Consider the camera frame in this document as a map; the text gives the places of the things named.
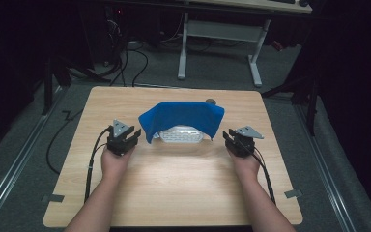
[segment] person's left hand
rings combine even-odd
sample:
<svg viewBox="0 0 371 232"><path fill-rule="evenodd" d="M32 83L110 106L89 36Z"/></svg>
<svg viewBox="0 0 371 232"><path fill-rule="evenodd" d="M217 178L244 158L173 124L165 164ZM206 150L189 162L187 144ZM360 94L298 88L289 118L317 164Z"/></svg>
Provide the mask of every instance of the person's left hand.
<svg viewBox="0 0 371 232"><path fill-rule="evenodd" d="M104 148L103 154L101 155L102 178L118 183L128 168L128 160L134 148L135 147L131 148L122 156L117 156L107 148Z"/></svg>

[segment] metal rail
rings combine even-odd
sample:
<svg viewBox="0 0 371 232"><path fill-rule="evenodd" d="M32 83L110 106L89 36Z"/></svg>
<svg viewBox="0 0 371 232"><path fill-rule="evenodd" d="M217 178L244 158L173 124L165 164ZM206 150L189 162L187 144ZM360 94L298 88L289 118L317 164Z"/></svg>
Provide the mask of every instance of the metal rail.
<svg viewBox="0 0 371 232"><path fill-rule="evenodd" d="M333 181L332 176L328 170L327 164L325 163L323 154L319 149L318 143L314 136L312 136L306 126L306 116L303 112L300 105L294 105L294 109L300 118L301 126L306 133L306 137L308 138L308 142L312 148L312 154L314 155L315 162L318 167L319 174L321 175L321 180L324 183L325 189L327 191L330 204L333 207L333 210L336 213L336 217L342 227L343 231L351 232L356 231L354 223L352 222L351 216L346 209L345 202L342 198L339 189L336 186L336 183Z"/></svg>
<svg viewBox="0 0 371 232"><path fill-rule="evenodd" d="M12 164L11 168L2 179L0 183L0 209L2 205L5 203L8 195L10 194L14 184L16 183L17 178L20 176L23 168L25 167L27 161L32 155L32 150L37 141L39 135L41 134L44 126L46 125L47 120L49 119L53 109L58 104L58 102L65 96L67 89L58 87L55 91L55 99L54 104L51 109L47 112L46 115L43 115L39 122L35 125L32 129L32 132L29 134L26 142L24 143L22 149L20 150L19 154L17 155L14 163Z"/></svg>

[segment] gray carpet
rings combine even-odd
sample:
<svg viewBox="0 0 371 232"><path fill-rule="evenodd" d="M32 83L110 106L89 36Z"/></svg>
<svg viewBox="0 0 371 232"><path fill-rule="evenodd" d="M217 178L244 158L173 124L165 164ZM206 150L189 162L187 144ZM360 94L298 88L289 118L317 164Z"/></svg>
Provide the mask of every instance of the gray carpet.
<svg viewBox="0 0 371 232"><path fill-rule="evenodd" d="M300 47L288 48L281 52L265 46L258 60L263 87L253 87L250 70L246 64L246 53L250 44L224 47L212 45L204 49L203 44L192 47L188 54L187 78L177 79L179 48L163 46L160 49L140 48L148 56L148 67L139 75L137 84L176 86L184 88L257 90L264 92L276 87L292 66ZM131 85L132 79L143 68L145 58L136 52L128 53L128 66L125 81ZM64 125L68 110L74 114L84 107L93 86L99 85L88 79L76 78L66 95L60 100L38 138L33 153L21 175L0 210L0 231L61 231L62 229L43 226L43 216L47 203L42 202L44 195L50 194L57 181L45 162L47 146L58 129ZM121 78L115 84L122 86ZM41 118L43 111L43 87L35 94L36 99L14 121L14 124L0 144L0 181L10 168L20 151L29 132ZM297 112L291 106L289 94L281 94L265 99L282 156L286 162L295 189L300 189L299 197L303 223L296 226L298 231L342 231L333 210L320 173L312 155L306 133L301 126ZM59 134L50 151L53 166L60 170L71 144L78 117L71 121ZM324 154L329 170L343 195L347 209L353 218L356 231L371 231L371 204L355 172L349 165L340 144L331 128L322 103L318 102L316 117L316 138Z"/></svg>

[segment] white basket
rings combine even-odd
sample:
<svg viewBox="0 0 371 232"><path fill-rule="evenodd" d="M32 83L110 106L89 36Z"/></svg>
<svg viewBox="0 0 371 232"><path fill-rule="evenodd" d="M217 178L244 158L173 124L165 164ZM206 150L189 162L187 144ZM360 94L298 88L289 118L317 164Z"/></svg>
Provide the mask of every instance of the white basket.
<svg viewBox="0 0 371 232"><path fill-rule="evenodd" d="M158 135L166 143L199 143L204 137L203 132L187 126L176 126L169 130L162 130Z"/></svg>

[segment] wooden board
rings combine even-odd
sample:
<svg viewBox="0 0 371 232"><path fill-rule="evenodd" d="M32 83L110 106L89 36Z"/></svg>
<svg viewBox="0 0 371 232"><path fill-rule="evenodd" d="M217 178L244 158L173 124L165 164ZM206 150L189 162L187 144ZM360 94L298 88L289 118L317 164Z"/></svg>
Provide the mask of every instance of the wooden board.
<svg viewBox="0 0 371 232"><path fill-rule="evenodd" d="M222 131L246 125L265 139L256 140L264 156L278 208L293 224L302 222L292 185L261 95L253 91L95 87L89 96L43 219L48 227L66 227L83 205L87 166L99 134L113 119L140 129L138 117L159 102L204 102L225 108L213 140L198 144L147 143L144 131L128 164L118 193L112 226L219 226L249 224L242 189L226 152ZM104 143L106 135L100 141ZM100 152L95 156L92 190L101 178ZM266 187L262 170L260 183Z"/></svg>
<svg viewBox="0 0 371 232"><path fill-rule="evenodd" d="M189 0L189 2L228 5L233 7L245 7L271 11L291 12L291 13L312 13L312 8L308 5L302 7L299 1L295 4L281 3L269 0Z"/></svg>

